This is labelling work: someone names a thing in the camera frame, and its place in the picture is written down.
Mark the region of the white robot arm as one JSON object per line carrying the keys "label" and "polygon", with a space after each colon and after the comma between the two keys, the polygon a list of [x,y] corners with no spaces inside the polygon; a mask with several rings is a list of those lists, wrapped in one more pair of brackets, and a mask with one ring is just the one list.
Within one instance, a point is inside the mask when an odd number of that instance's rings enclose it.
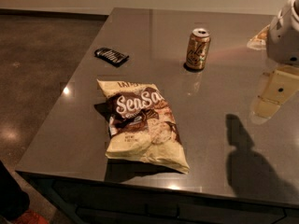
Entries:
{"label": "white robot arm", "polygon": [[277,63],[299,64],[299,0],[288,0],[271,21],[266,51]]}

